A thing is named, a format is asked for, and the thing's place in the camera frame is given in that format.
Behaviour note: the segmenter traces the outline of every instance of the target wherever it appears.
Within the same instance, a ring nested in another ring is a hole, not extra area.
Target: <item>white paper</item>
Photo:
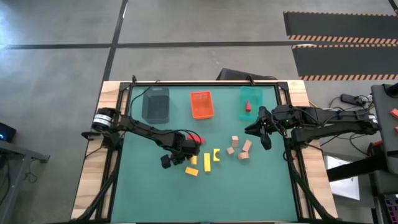
[[[326,156],[326,169],[349,164],[351,162]],[[351,177],[344,180],[330,182],[331,192],[335,195],[359,200],[358,177]]]

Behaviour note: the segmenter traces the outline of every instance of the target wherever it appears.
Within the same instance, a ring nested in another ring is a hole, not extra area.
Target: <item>black chair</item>
[[[223,68],[220,74],[217,76],[216,80],[277,80],[273,76],[262,76],[251,74],[248,72],[241,72],[237,70],[232,70],[228,68]]]

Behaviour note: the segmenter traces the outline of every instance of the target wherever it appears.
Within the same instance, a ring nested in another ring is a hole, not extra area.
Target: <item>orange basket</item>
[[[214,116],[213,100],[209,91],[191,93],[192,116],[207,119]]]

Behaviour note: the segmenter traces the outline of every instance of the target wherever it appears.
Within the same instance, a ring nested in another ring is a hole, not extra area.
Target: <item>yellow block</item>
[[[216,154],[220,151],[220,149],[213,149],[213,161],[219,162],[220,159],[216,157]]]
[[[194,169],[194,168],[191,168],[191,167],[187,167],[187,168],[185,169],[185,173],[186,173],[186,174],[190,174],[190,175],[197,176],[198,173],[199,173],[199,170]]]
[[[210,153],[204,153],[204,158],[205,158],[205,172],[210,172],[211,171],[211,165],[210,165]]]
[[[197,165],[197,164],[198,164],[198,156],[192,156],[191,165]]]

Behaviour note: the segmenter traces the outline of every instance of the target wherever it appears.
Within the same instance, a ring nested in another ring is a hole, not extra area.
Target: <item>concrete floor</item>
[[[5,0],[0,45],[110,43],[121,0]],[[283,11],[394,14],[387,0],[129,1],[119,39],[126,42],[287,40]],[[109,49],[1,50],[0,121],[18,130],[16,143],[50,154],[32,165],[39,179],[19,194],[11,223],[70,217]],[[290,47],[119,49],[110,80],[214,80],[221,68],[298,79]],[[326,106],[341,93],[367,95],[387,82],[306,82],[309,98]],[[379,136],[358,139],[359,147]],[[325,151],[360,157],[346,141]],[[371,222],[369,201],[336,199],[345,220]]]

